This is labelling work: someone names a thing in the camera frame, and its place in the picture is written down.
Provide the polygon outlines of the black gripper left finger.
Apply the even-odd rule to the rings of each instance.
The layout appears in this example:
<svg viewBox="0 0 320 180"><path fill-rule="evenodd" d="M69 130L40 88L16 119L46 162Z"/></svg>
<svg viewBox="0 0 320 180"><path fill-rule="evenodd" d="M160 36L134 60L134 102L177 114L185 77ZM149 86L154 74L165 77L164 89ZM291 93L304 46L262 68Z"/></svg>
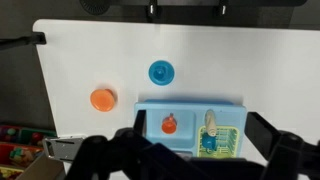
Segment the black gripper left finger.
<svg viewBox="0 0 320 180"><path fill-rule="evenodd" d="M143 134L146 124L146 114L145 110L138 110L133 125L133 129L140 135Z"/></svg>

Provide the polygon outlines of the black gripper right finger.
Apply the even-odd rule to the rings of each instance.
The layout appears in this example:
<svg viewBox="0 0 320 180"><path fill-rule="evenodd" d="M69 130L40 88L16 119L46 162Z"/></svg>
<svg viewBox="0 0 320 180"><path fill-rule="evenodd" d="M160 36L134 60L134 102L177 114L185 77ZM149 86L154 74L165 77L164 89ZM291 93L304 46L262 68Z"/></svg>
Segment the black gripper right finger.
<svg viewBox="0 0 320 180"><path fill-rule="evenodd" d="M245 135L260 153L271 153L280 132L257 112L248 112Z"/></svg>

